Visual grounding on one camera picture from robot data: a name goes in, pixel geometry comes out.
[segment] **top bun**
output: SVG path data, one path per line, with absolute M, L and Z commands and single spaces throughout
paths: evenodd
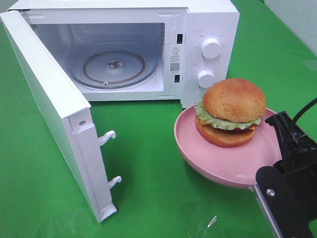
M 229 78 L 215 83 L 203 98 L 205 110 L 214 118 L 248 122 L 263 116 L 265 95 L 261 88 L 242 78 Z

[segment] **green tablecloth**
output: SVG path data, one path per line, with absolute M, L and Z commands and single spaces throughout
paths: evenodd
M 293 117 L 317 95 L 317 58 L 260 1 L 234 0 L 241 13 L 227 77 L 246 78 L 267 106 Z M 0 26 L 1 238 L 268 238 L 272 233 L 249 190 L 196 173 L 177 148 L 178 101 L 93 102 L 118 212 L 98 224 L 33 100 Z M 314 140 L 317 107 L 299 125 Z M 217 222 L 206 224 L 217 216 Z M 311 229 L 317 234 L 317 223 Z

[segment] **pink plate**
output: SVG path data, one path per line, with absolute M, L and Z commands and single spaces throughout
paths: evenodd
M 273 126 L 265 119 L 275 114 L 266 109 L 263 121 L 252 140 L 236 147 L 220 147 L 205 140 L 195 126 L 194 106 L 177 118 L 174 134 L 185 161 L 204 177 L 220 184 L 248 188 L 255 183 L 257 170 L 281 159 Z

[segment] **microwave door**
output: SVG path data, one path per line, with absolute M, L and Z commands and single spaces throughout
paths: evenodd
M 100 146 L 115 132 L 98 138 L 90 104 L 54 60 L 18 11 L 0 14 L 33 97 L 98 222 L 116 208 Z

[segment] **white tile wall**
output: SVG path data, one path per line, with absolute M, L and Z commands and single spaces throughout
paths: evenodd
M 317 0 L 264 0 L 317 56 Z
M 0 12 L 5 12 L 11 7 L 17 0 L 0 0 Z

